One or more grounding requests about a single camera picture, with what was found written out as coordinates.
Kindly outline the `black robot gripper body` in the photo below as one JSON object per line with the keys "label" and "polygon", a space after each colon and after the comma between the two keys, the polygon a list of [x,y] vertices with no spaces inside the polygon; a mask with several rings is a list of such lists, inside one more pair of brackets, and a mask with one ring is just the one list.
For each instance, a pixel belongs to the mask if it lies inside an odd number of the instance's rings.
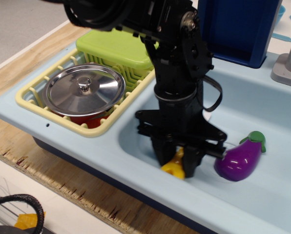
{"label": "black robot gripper body", "polygon": [[152,140],[157,158],[172,158],[182,146],[217,158],[225,156],[227,135],[208,123],[203,116],[203,89],[193,87],[183,94],[160,93],[154,89],[157,110],[139,110],[138,131]]}

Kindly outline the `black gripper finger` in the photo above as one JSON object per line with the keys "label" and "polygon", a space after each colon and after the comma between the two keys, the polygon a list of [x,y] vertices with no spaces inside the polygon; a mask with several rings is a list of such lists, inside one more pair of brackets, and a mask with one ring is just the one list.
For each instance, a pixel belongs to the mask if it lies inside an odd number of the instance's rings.
{"label": "black gripper finger", "polygon": [[165,138],[151,137],[152,147],[161,166],[167,164],[176,153],[176,144],[172,136]]}
{"label": "black gripper finger", "polygon": [[195,169],[201,164],[205,151],[193,146],[184,147],[184,155],[182,158],[183,170],[185,178],[194,176]]}

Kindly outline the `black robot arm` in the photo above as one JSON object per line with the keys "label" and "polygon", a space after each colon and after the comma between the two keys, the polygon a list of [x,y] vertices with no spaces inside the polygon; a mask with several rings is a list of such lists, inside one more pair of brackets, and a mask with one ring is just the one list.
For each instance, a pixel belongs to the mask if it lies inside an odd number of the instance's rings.
{"label": "black robot arm", "polygon": [[224,157],[227,135],[208,123],[203,111],[204,83],[213,54],[202,40],[197,10],[189,0],[65,0],[65,12],[76,26],[116,29],[140,37],[155,69],[157,110],[139,110],[139,133],[151,138],[161,165],[183,148],[182,166],[192,177],[205,155]]}

